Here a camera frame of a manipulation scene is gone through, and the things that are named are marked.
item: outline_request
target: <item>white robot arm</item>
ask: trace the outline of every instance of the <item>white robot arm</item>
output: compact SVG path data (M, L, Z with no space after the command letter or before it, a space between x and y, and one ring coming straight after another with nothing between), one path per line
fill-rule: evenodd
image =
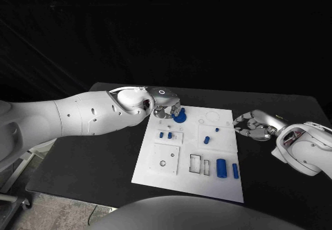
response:
M232 122L236 125L248 119L248 129L235 131L255 140L265 141L277 136L271 154L303 174L314 176L320 171L332 178L332 130L305 122L287 125L279 116L259 110L242 114Z
M64 136L100 135L135 126L152 114L171 118L180 100L164 88L122 87L109 92L85 92L56 101L0 101L0 171L37 144Z

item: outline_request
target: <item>blue object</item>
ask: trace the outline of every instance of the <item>blue object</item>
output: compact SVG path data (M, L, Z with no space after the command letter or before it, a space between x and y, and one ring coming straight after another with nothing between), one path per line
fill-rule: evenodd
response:
M226 161L223 159L216 160L216 177L226 178Z
M178 116L174 116L171 114L171 117L173 117L174 122L177 122L177 123L184 122L184 120L186 120L184 108L181 108L181 110L178 112Z
M232 164L233 178L238 179L236 164Z
M209 137L204 137L203 144L206 145L209 143Z

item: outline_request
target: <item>gray floor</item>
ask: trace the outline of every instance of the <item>gray floor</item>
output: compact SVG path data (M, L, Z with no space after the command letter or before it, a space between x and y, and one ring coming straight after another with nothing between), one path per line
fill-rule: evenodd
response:
M8 191L8 194L22 196L31 201L31 208L17 213L8 230L82 230L87 226L87 217L95 205L46 194L30 193L24 190L28 178L40 162L41 159L34 156ZM8 167L0 173L0 186L11 170L12 168ZM89 224L112 210L115 208L96 206L89 218Z

